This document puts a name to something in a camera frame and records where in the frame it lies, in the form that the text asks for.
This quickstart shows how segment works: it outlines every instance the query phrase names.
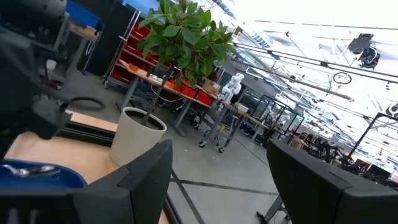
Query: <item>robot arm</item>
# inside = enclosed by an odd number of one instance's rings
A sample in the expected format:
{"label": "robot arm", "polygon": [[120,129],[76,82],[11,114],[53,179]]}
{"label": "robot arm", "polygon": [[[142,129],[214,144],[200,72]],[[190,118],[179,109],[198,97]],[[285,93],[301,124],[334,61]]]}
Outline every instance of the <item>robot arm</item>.
{"label": "robot arm", "polygon": [[232,99],[233,95],[238,94],[241,89],[241,80],[244,78],[243,74],[237,73],[234,75],[231,80],[223,87],[221,90],[221,94],[223,94],[222,99],[225,102],[228,102]]}

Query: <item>cardboard box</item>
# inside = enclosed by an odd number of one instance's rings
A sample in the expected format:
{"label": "cardboard box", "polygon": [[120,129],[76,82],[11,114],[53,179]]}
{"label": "cardboard box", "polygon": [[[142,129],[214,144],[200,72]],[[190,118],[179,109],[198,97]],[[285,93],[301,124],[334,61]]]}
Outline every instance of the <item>cardboard box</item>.
{"label": "cardboard box", "polygon": [[203,89],[210,94],[217,95],[220,92],[220,85],[216,82],[213,82],[209,79],[205,80],[205,84],[203,85]]}

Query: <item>workbench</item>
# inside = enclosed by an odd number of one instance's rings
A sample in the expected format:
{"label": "workbench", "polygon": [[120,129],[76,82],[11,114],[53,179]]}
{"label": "workbench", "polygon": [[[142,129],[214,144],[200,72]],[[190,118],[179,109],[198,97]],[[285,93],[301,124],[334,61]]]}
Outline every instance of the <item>workbench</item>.
{"label": "workbench", "polygon": [[[147,72],[145,70],[142,69],[138,69],[137,71],[133,71],[129,68],[129,65],[124,62],[123,60],[119,60],[118,62],[118,66],[122,66],[124,69],[126,69],[127,71],[129,71],[131,74],[134,75],[134,78],[130,84],[130,87],[126,93],[126,95],[124,96],[123,102],[117,102],[116,106],[118,107],[118,109],[120,111],[122,111],[123,108],[128,106],[128,103],[132,97],[132,94],[134,93],[134,90],[137,87],[138,81],[139,79],[142,79],[146,82],[149,82],[150,84],[153,84],[155,86],[161,86],[162,83],[158,80],[154,80],[153,78],[147,77]],[[175,121],[170,121],[171,125],[177,130],[177,132],[181,135],[181,136],[185,136],[184,131],[180,128],[180,124],[182,122],[182,119],[184,118],[184,116],[186,115],[186,113],[188,112],[191,103],[195,102],[198,103],[199,105],[204,106],[205,108],[211,108],[209,105],[199,101],[198,99],[192,98],[190,96],[187,96],[185,94],[182,94],[181,92],[174,90],[173,88],[170,88],[169,86],[165,85],[164,86],[164,90],[167,90],[173,94],[176,94],[177,96],[181,96],[183,98],[186,99],[186,102],[184,103],[184,106],[181,109],[181,112],[178,114],[177,119]]]}
{"label": "workbench", "polygon": [[[67,32],[71,32],[80,37],[80,43],[76,51],[70,56],[68,60],[68,65],[65,66],[62,63],[57,63],[54,69],[48,69],[47,73],[50,80],[57,80],[62,82],[64,85],[67,85],[69,80],[71,79],[73,73],[76,70],[78,62],[80,61],[81,55],[88,43],[88,41],[95,41],[97,36],[94,35],[94,29],[84,29],[80,26],[77,26],[71,22],[65,22],[65,25],[62,26],[62,30],[60,33],[62,35],[58,35],[56,43],[57,48],[54,49],[55,52],[58,52],[58,45],[61,43],[61,39],[63,38],[63,30],[67,30]],[[45,75],[44,68],[40,68],[39,70],[41,75]]]}
{"label": "workbench", "polygon": [[[257,125],[259,125],[263,128],[266,127],[264,124],[262,124],[256,118],[253,118],[252,116],[250,116],[250,114],[247,114],[246,112],[237,109],[235,106],[233,106],[229,103],[226,103],[224,101],[222,101],[221,104],[223,105],[223,108],[221,109],[221,111],[219,113],[216,113],[214,110],[207,111],[207,115],[209,115],[212,118],[212,120],[214,121],[213,123],[208,121],[205,118],[202,118],[202,121],[205,122],[210,127],[210,130],[207,131],[203,135],[203,139],[199,142],[199,147],[205,147],[207,142],[210,140],[210,138],[215,138],[214,136],[221,136],[222,138],[226,138],[226,142],[225,142],[224,146],[218,148],[218,152],[223,153],[225,150],[224,148],[228,147],[231,140],[234,138],[236,131],[239,129],[240,125],[242,124],[244,118],[250,119],[251,121],[253,121],[254,123],[256,123]],[[227,134],[217,133],[218,126],[220,125],[221,120],[223,119],[223,117],[225,116],[225,114],[228,110],[235,112],[239,115],[239,118],[235,124],[235,127],[232,129],[232,131],[229,134],[228,133]]]}
{"label": "workbench", "polygon": [[[115,123],[75,112],[72,121],[110,131],[116,131],[118,127]],[[34,133],[24,133],[14,141],[6,158],[65,166],[78,172],[90,184],[119,168],[111,160],[109,152],[108,147],[97,144],[61,137],[43,140]],[[169,221],[162,212],[159,224],[167,223]]]}

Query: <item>gray concrete floor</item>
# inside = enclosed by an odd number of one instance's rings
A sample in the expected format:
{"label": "gray concrete floor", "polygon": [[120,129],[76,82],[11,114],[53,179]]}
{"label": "gray concrete floor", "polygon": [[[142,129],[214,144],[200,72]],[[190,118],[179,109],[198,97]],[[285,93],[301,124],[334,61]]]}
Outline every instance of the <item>gray concrete floor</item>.
{"label": "gray concrete floor", "polygon": [[[118,122],[119,111],[115,102],[122,100],[123,94],[105,90],[100,79],[77,73],[62,91],[69,96],[97,97],[106,106],[103,111],[70,110]],[[223,154],[218,152],[218,147],[212,142],[200,148],[198,143],[206,129],[205,124],[201,131],[182,124],[186,134],[183,138],[167,122],[170,118],[174,119],[175,115],[161,109],[155,113],[168,127],[163,139],[173,142],[173,170],[178,180],[172,179],[169,195],[183,222],[259,223],[256,211],[266,213],[277,197],[266,150],[251,142],[240,131]],[[271,223],[281,223],[284,216],[281,212]]]}

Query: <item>plant stem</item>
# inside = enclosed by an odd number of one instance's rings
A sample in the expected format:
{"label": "plant stem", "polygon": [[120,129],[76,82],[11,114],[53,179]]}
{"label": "plant stem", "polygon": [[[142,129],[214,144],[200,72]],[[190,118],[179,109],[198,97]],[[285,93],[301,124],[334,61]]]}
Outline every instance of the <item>plant stem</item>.
{"label": "plant stem", "polygon": [[178,65],[178,61],[176,59],[173,60],[171,67],[167,70],[166,76],[163,78],[162,84],[158,87],[156,91],[156,96],[152,99],[152,103],[150,105],[150,108],[147,110],[147,114],[145,115],[144,119],[141,121],[141,124],[143,126],[147,125],[148,119],[152,111],[154,110],[156,106],[157,99],[159,98],[160,92],[162,92],[164,85],[166,84],[167,80],[171,77],[173,74],[174,67]]}

